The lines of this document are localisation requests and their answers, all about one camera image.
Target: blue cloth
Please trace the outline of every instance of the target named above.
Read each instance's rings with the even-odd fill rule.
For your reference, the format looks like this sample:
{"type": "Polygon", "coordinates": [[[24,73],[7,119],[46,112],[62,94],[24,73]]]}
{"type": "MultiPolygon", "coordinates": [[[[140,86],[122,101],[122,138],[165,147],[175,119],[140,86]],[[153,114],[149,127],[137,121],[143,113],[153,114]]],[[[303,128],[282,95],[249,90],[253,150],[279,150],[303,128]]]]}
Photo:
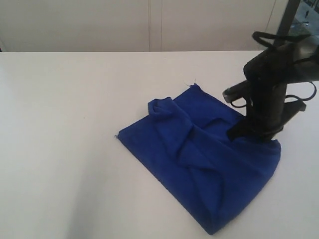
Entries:
{"type": "Polygon", "coordinates": [[[209,233],[235,218],[273,175],[280,144],[230,142],[243,116],[191,86],[176,99],[149,102],[149,115],[121,130],[122,144],[209,233]]]}

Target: folded cloth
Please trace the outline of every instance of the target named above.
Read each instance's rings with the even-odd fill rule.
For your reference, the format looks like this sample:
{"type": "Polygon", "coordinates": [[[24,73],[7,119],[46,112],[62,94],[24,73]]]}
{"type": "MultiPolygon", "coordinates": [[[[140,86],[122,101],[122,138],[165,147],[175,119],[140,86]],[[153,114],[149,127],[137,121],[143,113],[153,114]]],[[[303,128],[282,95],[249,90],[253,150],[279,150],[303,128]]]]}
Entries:
{"type": "Polygon", "coordinates": [[[172,100],[149,102],[149,115],[121,130],[122,144],[170,191],[209,234],[236,217],[273,175],[277,140],[226,131],[242,115],[198,85],[172,100]]]}

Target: table surface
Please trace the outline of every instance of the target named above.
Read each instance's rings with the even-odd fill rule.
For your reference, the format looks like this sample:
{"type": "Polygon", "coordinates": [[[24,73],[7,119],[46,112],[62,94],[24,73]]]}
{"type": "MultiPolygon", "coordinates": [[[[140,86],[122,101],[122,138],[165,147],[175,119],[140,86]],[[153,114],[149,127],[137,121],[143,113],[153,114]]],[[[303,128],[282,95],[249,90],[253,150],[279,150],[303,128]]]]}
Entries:
{"type": "Polygon", "coordinates": [[[213,237],[115,138],[195,81],[223,100],[258,53],[1,53],[0,238],[319,238],[319,96],[278,134],[273,178],[213,237]]]}

